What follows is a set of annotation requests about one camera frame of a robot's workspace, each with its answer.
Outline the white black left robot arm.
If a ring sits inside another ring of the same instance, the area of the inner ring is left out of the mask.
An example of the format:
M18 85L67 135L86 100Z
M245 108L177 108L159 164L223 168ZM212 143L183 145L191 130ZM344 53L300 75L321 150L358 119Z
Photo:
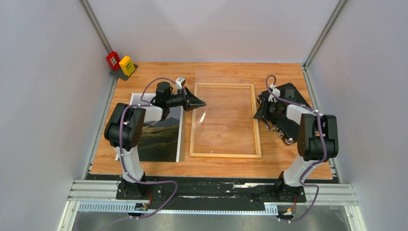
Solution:
M185 78L159 77L156 81L158 84L152 99L145 100L145 92L142 92L139 103L118 103L105 127L104 138L115 149L123 171L116 196L120 200L141 199L150 185L138 153L143 124L165 120L172 107L181 106L184 111L192 111L206 106L205 101L185 86Z

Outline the landscape photo print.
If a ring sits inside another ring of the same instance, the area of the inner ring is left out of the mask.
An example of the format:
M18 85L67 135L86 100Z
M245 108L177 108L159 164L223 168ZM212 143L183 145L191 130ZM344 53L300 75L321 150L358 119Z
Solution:
M173 162L180 159L182 107L160 107L155 94L133 93L128 104L118 103L105 129L117 156L136 152L137 161Z

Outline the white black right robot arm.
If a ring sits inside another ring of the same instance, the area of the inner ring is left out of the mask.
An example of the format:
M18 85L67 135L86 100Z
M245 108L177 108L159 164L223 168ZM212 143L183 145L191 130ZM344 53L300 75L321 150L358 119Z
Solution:
M295 139L298 156L288 169L281 172L274 185L276 197L287 201L294 193L300 193L305 179L317 166L337 156L337 119L297 102L294 89L281 91L270 87L259 93L257 101L260 107L254 114L255 119L276 123L279 118L286 118L297 124L287 128L274 125L277 132L282 132L285 141L291 138L289 131L298 133Z

